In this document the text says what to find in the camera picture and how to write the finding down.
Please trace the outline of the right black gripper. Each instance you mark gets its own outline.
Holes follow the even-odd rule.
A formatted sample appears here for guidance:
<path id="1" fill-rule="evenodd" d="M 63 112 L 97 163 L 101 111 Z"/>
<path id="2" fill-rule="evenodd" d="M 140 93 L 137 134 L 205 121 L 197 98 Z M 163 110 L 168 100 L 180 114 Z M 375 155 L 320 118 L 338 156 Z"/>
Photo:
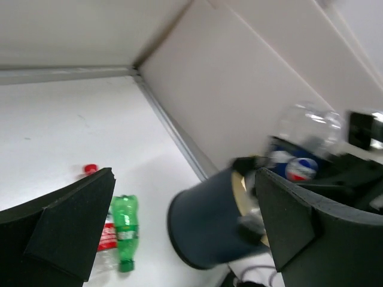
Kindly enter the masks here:
<path id="1" fill-rule="evenodd" d="M 382 112 L 348 113 L 347 141 L 371 151 L 372 141 L 382 143 Z M 382 164 L 349 153 L 333 157 L 315 179 L 299 186 L 356 209 L 382 209 Z"/>

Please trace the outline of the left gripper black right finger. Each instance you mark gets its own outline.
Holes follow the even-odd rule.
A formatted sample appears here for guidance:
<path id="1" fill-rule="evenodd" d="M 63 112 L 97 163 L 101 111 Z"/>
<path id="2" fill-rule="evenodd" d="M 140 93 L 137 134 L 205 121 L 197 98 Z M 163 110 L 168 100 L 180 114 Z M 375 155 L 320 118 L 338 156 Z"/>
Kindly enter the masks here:
<path id="1" fill-rule="evenodd" d="M 261 168 L 255 190 L 285 286 L 382 286 L 382 216 Z"/>

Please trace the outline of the clear bottle red label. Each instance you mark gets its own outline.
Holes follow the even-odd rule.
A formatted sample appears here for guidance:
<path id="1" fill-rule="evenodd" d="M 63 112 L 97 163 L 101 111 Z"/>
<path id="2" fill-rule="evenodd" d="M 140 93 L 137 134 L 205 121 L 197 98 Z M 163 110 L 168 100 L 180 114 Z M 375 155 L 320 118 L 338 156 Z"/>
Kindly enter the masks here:
<path id="1" fill-rule="evenodd" d="M 90 280 L 118 267 L 117 235 L 112 215 L 112 197 L 93 263 Z"/>

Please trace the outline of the clear bottle black label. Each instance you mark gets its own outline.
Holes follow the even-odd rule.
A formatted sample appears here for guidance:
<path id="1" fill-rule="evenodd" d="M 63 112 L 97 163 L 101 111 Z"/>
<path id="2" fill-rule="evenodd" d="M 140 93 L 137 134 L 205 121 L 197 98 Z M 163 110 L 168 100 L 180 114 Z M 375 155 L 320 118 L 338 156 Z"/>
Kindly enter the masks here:
<path id="1" fill-rule="evenodd" d="M 239 157 L 232 168 L 241 175 L 245 194 L 239 197 L 239 231 L 245 236 L 266 234 L 256 196 L 256 170 L 267 168 L 293 182 L 309 181 L 335 155 L 343 139 L 342 117 L 313 103 L 297 103 L 284 110 L 265 155 Z"/>

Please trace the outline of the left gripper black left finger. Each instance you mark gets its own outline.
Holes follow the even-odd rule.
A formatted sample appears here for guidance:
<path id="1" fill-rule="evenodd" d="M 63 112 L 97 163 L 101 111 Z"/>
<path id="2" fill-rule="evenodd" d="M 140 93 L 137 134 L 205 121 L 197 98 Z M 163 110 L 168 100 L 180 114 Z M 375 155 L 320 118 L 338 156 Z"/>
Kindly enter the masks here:
<path id="1" fill-rule="evenodd" d="M 1 286 L 83 286 L 113 197 L 110 167 L 1 211 Z"/>

